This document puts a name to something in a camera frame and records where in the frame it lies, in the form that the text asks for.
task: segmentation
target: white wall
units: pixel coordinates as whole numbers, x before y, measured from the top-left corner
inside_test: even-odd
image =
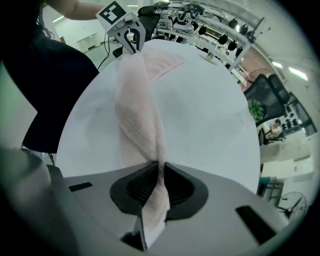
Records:
[[[58,21],[54,25],[59,37],[63,37],[65,43],[79,51],[82,51],[80,40],[88,38],[94,35],[94,40],[92,40],[91,45],[94,46],[95,43],[102,43],[105,37],[105,31],[100,25],[100,22],[96,19],[94,20],[71,20],[64,18]]]

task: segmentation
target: gray machine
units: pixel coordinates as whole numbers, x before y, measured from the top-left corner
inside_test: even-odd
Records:
[[[172,172],[192,186],[166,184],[173,206],[164,231],[146,250],[139,198],[129,186],[153,173],[157,163],[68,178],[58,167],[17,149],[0,150],[0,163],[1,186],[13,209],[66,255],[239,255],[270,243],[288,224],[275,208],[232,180],[167,164],[167,180]],[[185,198],[175,200],[172,188],[187,192]]]

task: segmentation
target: office chair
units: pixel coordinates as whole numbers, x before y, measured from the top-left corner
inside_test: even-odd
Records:
[[[138,14],[139,13],[145,13],[144,11],[141,11],[141,9],[139,9]],[[138,15],[140,22],[142,23],[144,29],[145,29],[145,42],[150,41],[152,34],[158,24],[158,21],[160,20],[161,15],[160,14],[156,14],[156,13],[152,13],[152,14],[139,14]],[[123,52],[123,47],[120,47],[118,49],[115,49],[112,54],[113,56],[115,56],[116,58],[118,58],[119,56],[122,55]]]
[[[284,87],[283,83],[280,81],[279,77],[276,74],[271,74],[268,77],[268,81],[270,86],[278,96],[280,102],[285,105],[288,103],[290,99],[290,94],[287,92],[286,88]]]
[[[250,88],[244,92],[244,95],[248,102],[256,100],[263,108],[263,118],[255,120],[256,126],[268,120],[279,118],[286,113],[284,105],[264,74],[258,75]]]

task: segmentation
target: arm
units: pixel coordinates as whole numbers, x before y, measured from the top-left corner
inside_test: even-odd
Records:
[[[102,4],[79,2],[78,0],[46,0],[47,4],[70,20],[87,21],[96,19]]]

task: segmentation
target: desk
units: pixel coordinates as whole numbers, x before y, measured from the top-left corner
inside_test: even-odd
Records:
[[[213,65],[194,47],[155,39],[145,45],[185,59],[152,84],[167,161],[232,179],[255,193],[258,134],[235,79],[220,61]],[[68,117],[56,155],[64,177],[122,168],[114,107],[118,64],[115,60],[101,71]]]

